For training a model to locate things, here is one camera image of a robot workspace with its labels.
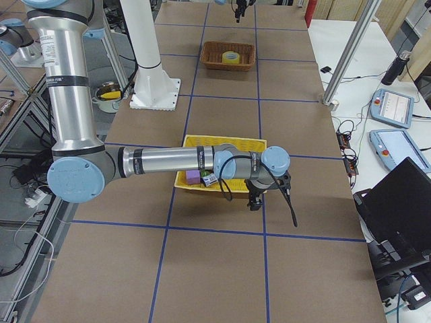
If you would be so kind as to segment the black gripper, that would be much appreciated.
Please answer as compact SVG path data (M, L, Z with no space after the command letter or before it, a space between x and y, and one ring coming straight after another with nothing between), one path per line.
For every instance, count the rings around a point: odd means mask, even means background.
M248 189L248 208L251 211L259 211L263 206L263 202L260 196L272 189L272 184L263 184L258 180L245 180L246 187Z
M236 0L236 9L234 10L234 16L237 23L239 23L241 17L244 16L243 9L246 9L246 0Z

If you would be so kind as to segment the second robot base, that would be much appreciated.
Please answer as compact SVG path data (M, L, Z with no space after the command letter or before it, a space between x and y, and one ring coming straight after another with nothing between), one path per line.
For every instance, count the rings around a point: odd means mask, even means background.
M1 20L1 50L10 57L17 67L42 67L41 47L16 18Z

